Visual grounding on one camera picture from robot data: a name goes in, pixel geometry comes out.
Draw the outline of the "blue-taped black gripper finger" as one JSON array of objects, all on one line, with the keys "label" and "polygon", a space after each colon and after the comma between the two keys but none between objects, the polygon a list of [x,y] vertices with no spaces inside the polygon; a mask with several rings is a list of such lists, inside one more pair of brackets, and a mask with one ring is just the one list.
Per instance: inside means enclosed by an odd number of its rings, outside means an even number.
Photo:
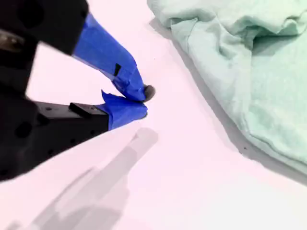
[{"label": "blue-taped black gripper finger", "polygon": [[100,105],[36,103],[36,164],[147,115],[147,107],[141,102],[105,92],[102,97],[104,104]]},{"label": "blue-taped black gripper finger", "polygon": [[39,0],[39,40],[105,74],[125,97],[145,102],[154,87],[143,83],[136,61],[91,14],[85,0]]}]

